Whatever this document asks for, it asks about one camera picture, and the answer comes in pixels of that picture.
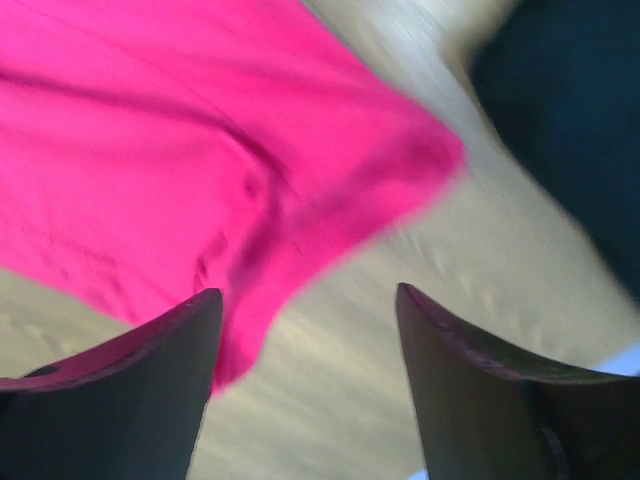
pink dress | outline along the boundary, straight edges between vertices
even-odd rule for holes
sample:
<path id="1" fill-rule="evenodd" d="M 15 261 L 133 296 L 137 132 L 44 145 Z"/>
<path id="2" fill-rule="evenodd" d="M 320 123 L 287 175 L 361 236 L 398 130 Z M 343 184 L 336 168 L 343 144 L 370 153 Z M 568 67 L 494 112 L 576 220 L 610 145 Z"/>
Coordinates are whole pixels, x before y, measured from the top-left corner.
<path id="1" fill-rule="evenodd" d="M 296 0 L 0 0 L 0 31 L 0 264 L 131 325 L 222 289 L 218 389 L 462 163 Z"/>

